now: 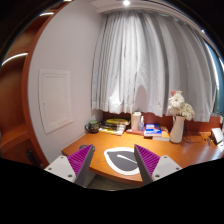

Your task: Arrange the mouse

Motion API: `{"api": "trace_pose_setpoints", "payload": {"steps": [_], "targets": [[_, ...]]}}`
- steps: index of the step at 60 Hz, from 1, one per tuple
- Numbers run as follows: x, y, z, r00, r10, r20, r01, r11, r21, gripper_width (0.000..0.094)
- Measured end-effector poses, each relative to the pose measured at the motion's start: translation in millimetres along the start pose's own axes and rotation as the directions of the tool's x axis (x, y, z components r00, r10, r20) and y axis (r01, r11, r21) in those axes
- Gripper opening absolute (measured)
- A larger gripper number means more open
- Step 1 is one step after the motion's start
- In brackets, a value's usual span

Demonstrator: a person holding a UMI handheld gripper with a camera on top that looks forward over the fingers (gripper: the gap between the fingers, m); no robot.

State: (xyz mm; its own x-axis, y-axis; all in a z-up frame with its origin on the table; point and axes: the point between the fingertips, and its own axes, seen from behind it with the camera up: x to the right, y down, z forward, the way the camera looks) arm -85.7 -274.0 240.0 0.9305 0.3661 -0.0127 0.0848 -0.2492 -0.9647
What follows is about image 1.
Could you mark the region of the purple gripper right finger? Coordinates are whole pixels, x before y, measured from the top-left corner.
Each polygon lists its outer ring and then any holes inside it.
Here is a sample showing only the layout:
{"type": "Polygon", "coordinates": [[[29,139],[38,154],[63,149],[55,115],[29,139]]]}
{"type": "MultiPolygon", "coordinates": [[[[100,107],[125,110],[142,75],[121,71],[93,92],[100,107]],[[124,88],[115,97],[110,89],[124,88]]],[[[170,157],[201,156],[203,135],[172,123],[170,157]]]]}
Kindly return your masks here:
{"type": "Polygon", "coordinates": [[[158,156],[139,145],[134,146],[134,155],[145,185],[181,170],[168,155],[158,156]]]}

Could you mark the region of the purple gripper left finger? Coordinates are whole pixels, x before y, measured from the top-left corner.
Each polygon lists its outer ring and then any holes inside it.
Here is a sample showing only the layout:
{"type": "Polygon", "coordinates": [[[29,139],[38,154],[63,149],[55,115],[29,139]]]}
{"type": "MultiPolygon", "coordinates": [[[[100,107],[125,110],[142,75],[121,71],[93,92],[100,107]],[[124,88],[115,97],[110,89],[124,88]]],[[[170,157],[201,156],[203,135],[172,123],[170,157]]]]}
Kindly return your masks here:
{"type": "Polygon", "coordinates": [[[93,154],[94,147],[92,145],[87,145],[68,157],[59,156],[45,168],[45,171],[75,183],[76,185],[84,186],[93,154]]]}

